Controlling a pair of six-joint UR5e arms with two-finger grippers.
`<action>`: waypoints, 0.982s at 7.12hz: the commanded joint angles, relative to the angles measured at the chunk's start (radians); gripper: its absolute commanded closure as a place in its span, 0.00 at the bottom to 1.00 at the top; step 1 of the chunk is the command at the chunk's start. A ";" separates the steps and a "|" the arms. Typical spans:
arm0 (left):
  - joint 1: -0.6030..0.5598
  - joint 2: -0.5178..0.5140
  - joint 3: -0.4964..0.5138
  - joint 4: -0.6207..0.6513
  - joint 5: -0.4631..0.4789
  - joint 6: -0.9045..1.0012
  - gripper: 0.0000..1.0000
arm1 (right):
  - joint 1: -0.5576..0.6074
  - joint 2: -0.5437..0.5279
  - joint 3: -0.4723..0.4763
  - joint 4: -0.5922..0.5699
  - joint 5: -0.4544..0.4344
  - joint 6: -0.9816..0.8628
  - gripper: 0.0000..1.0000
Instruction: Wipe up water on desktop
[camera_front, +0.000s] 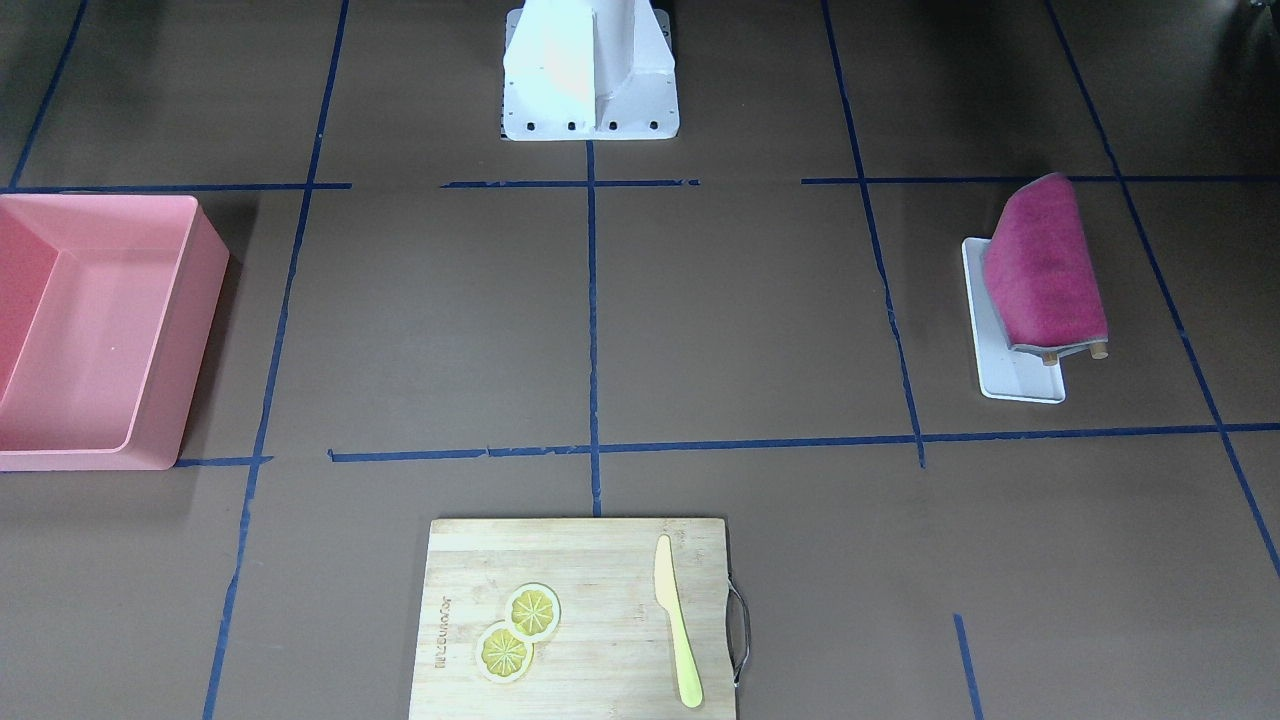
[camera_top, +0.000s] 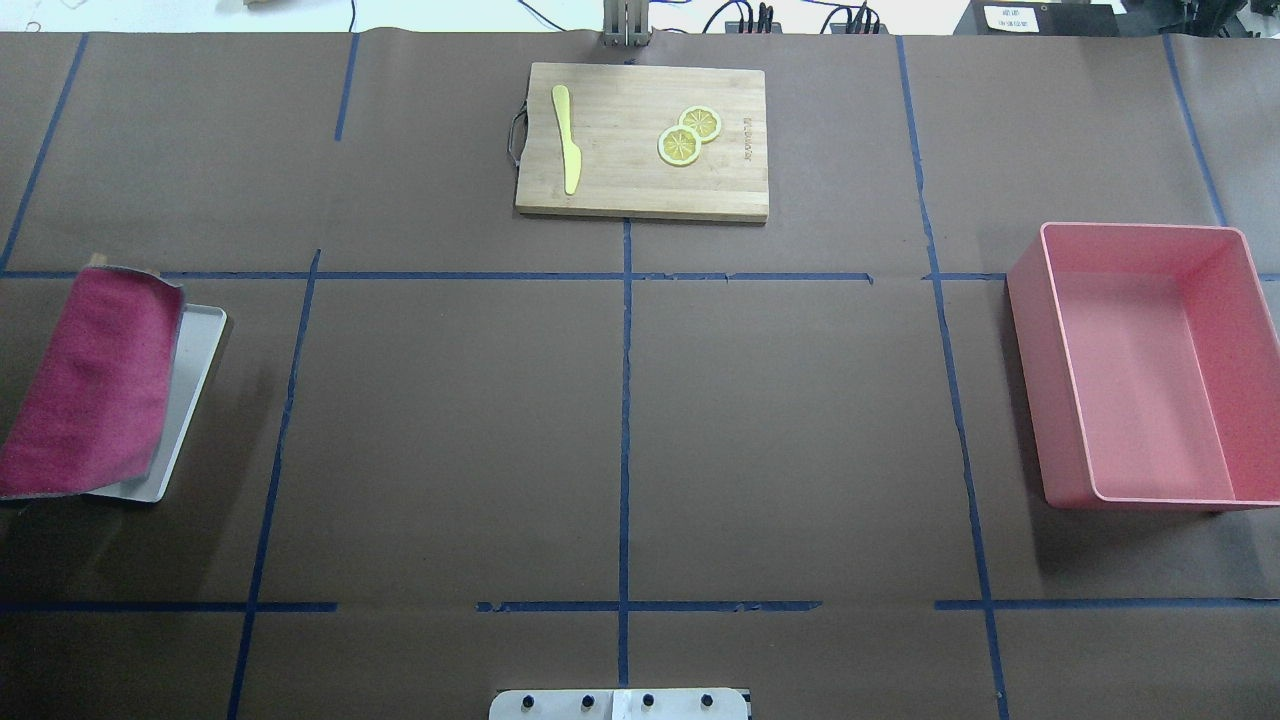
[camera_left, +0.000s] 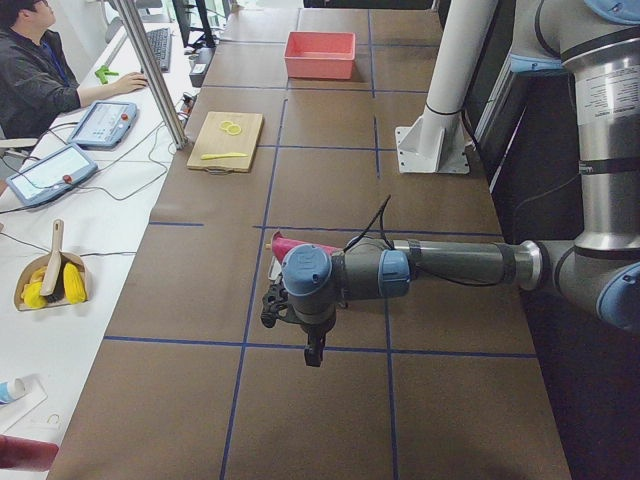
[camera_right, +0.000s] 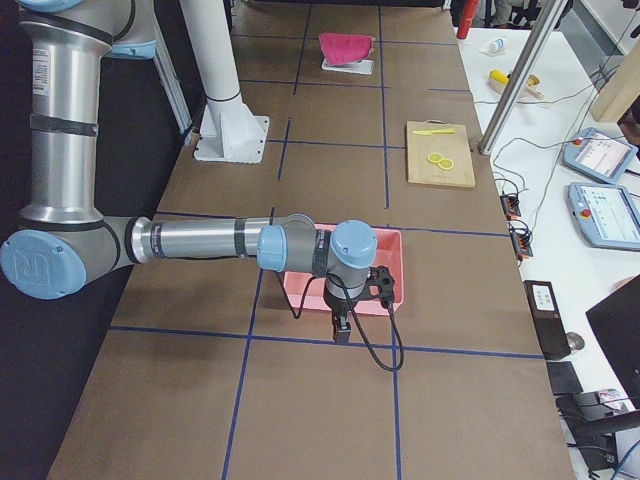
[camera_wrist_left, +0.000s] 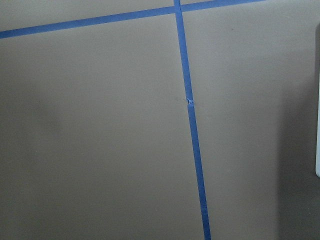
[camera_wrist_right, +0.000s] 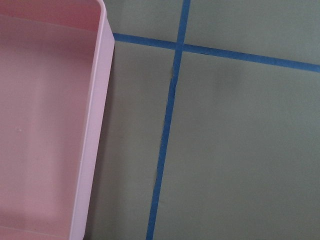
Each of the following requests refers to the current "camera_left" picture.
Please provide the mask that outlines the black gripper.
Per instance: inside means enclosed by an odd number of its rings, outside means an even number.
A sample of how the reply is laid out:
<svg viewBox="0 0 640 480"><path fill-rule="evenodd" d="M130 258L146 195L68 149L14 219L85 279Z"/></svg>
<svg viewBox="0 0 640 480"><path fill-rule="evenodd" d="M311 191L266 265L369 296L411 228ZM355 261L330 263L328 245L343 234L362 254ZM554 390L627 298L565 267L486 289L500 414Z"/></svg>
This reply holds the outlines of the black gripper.
<svg viewBox="0 0 640 480"><path fill-rule="evenodd" d="M304 360L307 366L320 367L322 365L326 336L334 326L334 314L329 315L321 323L303 323L301 325L302 330L307 334L307 346L304 349Z"/></svg>

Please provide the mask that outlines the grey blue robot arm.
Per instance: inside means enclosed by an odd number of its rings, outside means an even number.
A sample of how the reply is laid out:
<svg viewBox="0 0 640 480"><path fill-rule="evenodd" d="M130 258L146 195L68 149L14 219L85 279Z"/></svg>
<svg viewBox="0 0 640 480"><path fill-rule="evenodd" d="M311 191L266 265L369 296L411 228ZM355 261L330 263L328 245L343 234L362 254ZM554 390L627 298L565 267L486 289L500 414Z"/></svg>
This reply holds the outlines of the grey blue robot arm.
<svg viewBox="0 0 640 480"><path fill-rule="evenodd" d="M451 243L371 239L344 248L275 234L280 275L261 320L298 325L319 366L336 309L404 296L419 274L472 287L515 284L555 292L600 320L639 329L639 5L635 1L520 1L511 69L569 71L575 80L583 232L573 241Z"/></svg>

